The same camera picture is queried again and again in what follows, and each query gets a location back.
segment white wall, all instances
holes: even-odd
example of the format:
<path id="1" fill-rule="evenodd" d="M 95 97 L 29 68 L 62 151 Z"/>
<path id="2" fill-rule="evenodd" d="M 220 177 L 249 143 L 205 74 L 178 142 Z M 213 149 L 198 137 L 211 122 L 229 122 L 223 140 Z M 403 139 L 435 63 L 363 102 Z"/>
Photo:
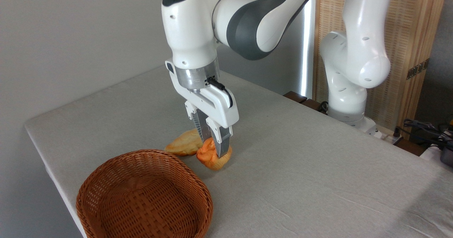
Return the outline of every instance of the white wall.
<path id="1" fill-rule="evenodd" d="M 0 237 L 81 237 L 24 122 L 160 66 L 171 56 L 161 0 L 0 0 Z M 300 20 L 252 64 L 220 67 L 278 93 L 299 91 Z"/>

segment gray tablecloth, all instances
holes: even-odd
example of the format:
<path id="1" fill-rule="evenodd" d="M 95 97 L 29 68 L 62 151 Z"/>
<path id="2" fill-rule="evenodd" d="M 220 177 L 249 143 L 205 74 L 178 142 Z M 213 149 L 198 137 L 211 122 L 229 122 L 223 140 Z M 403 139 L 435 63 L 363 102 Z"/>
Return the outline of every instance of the gray tablecloth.
<path id="1" fill-rule="evenodd" d="M 240 120 L 219 172 L 183 161 L 214 202 L 208 237 L 453 237 L 453 175 L 232 75 Z M 78 189 L 106 160 L 163 149 L 194 126 L 158 68 L 26 123 L 75 214 Z"/>

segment wicker basket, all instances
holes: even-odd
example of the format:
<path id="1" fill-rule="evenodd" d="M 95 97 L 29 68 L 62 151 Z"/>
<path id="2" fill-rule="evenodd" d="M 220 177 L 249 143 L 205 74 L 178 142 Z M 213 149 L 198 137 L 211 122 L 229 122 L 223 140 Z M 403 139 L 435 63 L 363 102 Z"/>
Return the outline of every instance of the wicker basket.
<path id="1" fill-rule="evenodd" d="M 89 238 L 203 237 L 212 219 L 206 185 L 176 156 L 133 151 L 99 166 L 79 190 Z"/>

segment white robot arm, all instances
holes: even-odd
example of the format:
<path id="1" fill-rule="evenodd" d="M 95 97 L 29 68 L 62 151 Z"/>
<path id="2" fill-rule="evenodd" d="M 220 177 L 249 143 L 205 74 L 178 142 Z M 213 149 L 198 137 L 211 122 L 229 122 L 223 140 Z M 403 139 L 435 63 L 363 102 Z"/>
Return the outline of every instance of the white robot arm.
<path id="1" fill-rule="evenodd" d="M 165 65 L 203 141 L 214 137 L 220 157 L 239 120 L 233 93 L 219 80 L 217 47 L 262 59 L 308 0 L 163 0 L 162 18 L 173 58 Z"/>
<path id="2" fill-rule="evenodd" d="M 365 117 L 367 88 L 380 85 L 390 72 L 384 22 L 390 0 L 345 0 L 346 32 L 330 32 L 320 43 L 329 86 L 328 115 L 374 135 Z"/>

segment orange bread roll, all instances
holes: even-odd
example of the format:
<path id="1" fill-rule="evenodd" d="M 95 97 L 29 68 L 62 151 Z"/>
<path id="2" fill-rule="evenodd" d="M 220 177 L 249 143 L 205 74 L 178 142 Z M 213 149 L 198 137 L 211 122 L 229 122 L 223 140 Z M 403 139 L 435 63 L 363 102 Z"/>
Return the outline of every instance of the orange bread roll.
<path id="1" fill-rule="evenodd" d="M 197 159 L 202 162 L 206 167 L 211 170 L 220 170 L 224 164 L 230 160 L 233 149 L 231 146 L 228 148 L 226 154 L 221 158 L 217 156 L 216 145 L 213 138 L 207 139 L 203 146 L 197 151 Z"/>
<path id="2" fill-rule="evenodd" d="M 176 138 L 172 143 L 168 144 L 164 151 L 178 156 L 194 155 L 202 145 L 203 141 L 195 128 L 183 132 L 182 135 Z"/>

